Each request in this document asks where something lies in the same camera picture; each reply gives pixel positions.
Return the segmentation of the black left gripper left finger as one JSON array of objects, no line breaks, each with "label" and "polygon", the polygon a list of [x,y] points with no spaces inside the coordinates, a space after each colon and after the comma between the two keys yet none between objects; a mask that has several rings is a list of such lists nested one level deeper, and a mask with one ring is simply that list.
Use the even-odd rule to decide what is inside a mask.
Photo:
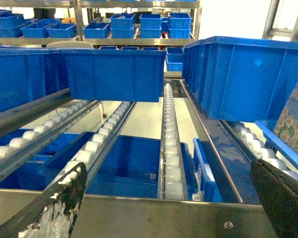
[{"label": "black left gripper left finger", "polygon": [[0,225],[0,238],[69,238],[86,188],[79,162],[26,207]]}]

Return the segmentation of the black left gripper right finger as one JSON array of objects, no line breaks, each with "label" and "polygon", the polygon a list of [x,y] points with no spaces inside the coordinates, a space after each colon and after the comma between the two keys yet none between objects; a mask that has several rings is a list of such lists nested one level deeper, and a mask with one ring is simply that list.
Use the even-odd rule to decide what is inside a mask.
[{"label": "black left gripper right finger", "polygon": [[252,161],[250,177],[276,236],[298,238],[298,181],[262,159]]}]

